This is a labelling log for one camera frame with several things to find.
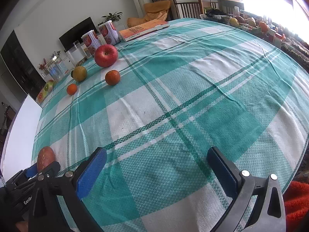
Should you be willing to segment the white cardboard box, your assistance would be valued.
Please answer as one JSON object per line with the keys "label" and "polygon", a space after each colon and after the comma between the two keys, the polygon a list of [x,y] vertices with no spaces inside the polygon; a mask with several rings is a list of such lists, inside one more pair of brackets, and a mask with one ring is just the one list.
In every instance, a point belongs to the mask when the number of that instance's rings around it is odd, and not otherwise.
{"label": "white cardboard box", "polygon": [[31,166],[34,139],[41,113],[42,107],[27,95],[5,139],[1,157],[1,173],[5,181]]}

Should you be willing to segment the clear jar gold lid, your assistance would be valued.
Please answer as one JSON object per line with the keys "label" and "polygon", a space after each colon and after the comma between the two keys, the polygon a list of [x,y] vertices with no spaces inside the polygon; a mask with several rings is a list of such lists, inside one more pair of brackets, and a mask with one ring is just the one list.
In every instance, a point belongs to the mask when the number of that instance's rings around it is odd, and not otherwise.
{"label": "clear jar gold lid", "polygon": [[68,68],[59,55],[53,55],[51,60],[46,64],[45,69],[55,82],[60,82],[68,72]]}

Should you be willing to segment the teal white plaid tablecloth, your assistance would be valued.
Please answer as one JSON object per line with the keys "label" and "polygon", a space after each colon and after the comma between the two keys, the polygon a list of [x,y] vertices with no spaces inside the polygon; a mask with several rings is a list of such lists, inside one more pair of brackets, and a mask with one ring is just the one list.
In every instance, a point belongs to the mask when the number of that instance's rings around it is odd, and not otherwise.
{"label": "teal white plaid tablecloth", "polygon": [[239,29],[178,19],[120,43],[113,69],[86,62],[42,104],[32,160],[49,146],[60,173],[97,147],[107,163],[85,206],[104,231],[209,231],[228,208],[206,156],[217,147],[241,170],[274,173],[286,190],[308,144],[308,73]]}

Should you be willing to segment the orange book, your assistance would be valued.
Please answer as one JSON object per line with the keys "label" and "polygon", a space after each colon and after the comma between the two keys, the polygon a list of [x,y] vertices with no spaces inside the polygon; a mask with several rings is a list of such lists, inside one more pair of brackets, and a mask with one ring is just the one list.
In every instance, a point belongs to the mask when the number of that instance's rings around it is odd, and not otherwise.
{"label": "orange book", "polygon": [[119,35],[121,36],[123,41],[128,42],[141,36],[150,34],[152,32],[167,28],[169,26],[169,23],[166,21],[154,19],[141,25],[121,30],[119,31]]}

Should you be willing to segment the brown mango-shaped fruit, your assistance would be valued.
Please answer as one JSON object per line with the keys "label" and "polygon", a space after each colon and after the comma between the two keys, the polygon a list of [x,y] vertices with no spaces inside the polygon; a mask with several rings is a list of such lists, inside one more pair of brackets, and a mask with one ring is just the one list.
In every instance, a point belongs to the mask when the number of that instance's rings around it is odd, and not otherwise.
{"label": "brown mango-shaped fruit", "polygon": [[55,153],[51,147],[43,147],[37,157],[37,171],[41,172],[46,168],[50,163],[55,161]]}

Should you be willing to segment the dark wooden chair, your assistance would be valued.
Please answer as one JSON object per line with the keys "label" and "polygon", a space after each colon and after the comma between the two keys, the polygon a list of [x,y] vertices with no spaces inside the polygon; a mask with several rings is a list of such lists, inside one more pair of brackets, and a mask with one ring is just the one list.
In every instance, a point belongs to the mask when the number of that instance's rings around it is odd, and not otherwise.
{"label": "dark wooden chair", "polygon": [[178,18],[196,18],[204,13],[202,0],[173,0]]}

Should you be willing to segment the red apple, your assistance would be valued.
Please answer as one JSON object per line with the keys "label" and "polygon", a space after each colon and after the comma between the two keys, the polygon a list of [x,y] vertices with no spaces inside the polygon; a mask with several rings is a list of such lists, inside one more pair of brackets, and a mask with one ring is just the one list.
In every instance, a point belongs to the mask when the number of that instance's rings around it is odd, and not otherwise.
{"label": "red apple", "polygon": [[111,44],[104,44],[98,47],[94,54],[96,64],[102,68],[112,66],[118,59],[118,51]]}

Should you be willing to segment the large orange tangerine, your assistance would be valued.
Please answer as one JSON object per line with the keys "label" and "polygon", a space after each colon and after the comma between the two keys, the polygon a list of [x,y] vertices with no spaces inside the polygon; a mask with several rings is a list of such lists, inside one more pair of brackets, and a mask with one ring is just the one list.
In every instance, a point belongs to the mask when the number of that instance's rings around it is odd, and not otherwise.
{"label": "large orange tangerine", "polygon": [[117,70],[111,70],[105,75],[105,81],[108,85],[114,86],[121,80],[121,75]]}

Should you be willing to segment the fruit print tissue pack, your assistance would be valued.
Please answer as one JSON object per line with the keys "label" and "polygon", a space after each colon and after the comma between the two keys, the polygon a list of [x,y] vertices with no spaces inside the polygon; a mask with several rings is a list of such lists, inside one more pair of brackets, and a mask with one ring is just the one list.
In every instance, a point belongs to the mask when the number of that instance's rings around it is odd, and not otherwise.
{"label": "fruit print tissue pack", "polygon": [[45,98],[50,94],[52,91],[53,87],[55,86],[55,81],[54,80],[49,80],[45,86],[41,89],[39,94],[36,97],[36,103],[39,105],[42,104],[42,102],[45,100]]}

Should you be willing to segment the wooden side table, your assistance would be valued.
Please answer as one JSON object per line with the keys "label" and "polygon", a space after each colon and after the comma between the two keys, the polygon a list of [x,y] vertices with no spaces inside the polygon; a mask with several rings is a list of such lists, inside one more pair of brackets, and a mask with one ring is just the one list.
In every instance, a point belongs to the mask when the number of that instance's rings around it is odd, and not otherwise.
{"label": "wooden side table", "polygon": [[204,11],[206,9],[219,9],[226,14],[234,14],[234,8],[244,10],[244,4],[240,0],[199,0],[202,2]]}

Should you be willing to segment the small orange tangerine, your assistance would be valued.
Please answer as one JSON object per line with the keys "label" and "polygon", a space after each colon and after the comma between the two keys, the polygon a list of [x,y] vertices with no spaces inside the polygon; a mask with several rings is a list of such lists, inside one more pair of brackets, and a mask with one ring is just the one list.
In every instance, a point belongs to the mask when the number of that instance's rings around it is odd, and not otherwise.
{"label": "small orange tangerine", "polygon": [[77,92],[77,85],[76,84],[70,84],[67,88],[66,88],[66,92],[68,95],[72,96]]}

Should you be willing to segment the orange lounge chair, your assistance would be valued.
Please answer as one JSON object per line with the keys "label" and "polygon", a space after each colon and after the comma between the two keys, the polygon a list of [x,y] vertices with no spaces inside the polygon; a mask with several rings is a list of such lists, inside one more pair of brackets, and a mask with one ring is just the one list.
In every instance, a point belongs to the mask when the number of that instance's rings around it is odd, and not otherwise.
{"label": "orange lounge chair", "polygon": [[171,1],[164,0],[153,3],[146,3],[143,7],[146,15],[143,18],[128,18],[127,26],[129,28],[141,25],[154,19],[166,20],[168,17],[169,9],[171,7]]}

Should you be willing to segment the green potted plant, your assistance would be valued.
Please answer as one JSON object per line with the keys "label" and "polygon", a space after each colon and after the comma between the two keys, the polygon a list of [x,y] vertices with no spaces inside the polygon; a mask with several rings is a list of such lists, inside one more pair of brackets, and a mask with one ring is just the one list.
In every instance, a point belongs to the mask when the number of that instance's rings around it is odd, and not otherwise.
{"label": "green potted plant", "polygon": [[104,22],[111,20],[112,22],[120,21],[121,17],[123,15],[123,12],[115,12],[115,13],[108,13],[107,15],[102,16],[104,19]]}

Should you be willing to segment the right red white can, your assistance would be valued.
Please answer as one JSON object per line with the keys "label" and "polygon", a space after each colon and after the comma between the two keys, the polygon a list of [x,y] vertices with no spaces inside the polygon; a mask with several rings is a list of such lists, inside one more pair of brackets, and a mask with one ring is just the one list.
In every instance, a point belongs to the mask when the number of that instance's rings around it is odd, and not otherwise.
{"label": "right red white can", "polygon": [[121,39],[111,20],[106,21],[98,26],[99,32],[102,34],[107,44],[116,45]]}

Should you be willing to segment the yellow-green pear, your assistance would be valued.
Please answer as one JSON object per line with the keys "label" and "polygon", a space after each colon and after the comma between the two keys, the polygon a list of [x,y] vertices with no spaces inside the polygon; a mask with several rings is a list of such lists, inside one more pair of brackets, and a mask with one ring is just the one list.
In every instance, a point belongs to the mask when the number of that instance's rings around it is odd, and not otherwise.
{"label": "yellow-green pear", "polygon": [[71,76],[76,82],[82,82],[87,78],[87,70],[83,66],[77,66],[71,72]]}

